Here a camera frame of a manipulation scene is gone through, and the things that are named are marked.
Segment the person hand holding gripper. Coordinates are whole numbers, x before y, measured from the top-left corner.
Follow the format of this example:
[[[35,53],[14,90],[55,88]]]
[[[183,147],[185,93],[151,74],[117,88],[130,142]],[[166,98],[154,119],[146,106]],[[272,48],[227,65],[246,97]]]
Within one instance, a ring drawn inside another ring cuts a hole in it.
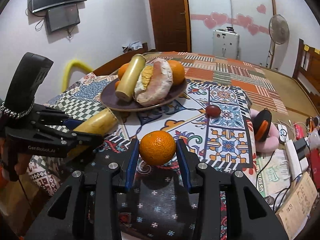
[[[13,154],[8,157],[6,153],[1,154],[1,175],[5,180],[18,181],[19,175],[26,173],[32,155],[29,154]]]

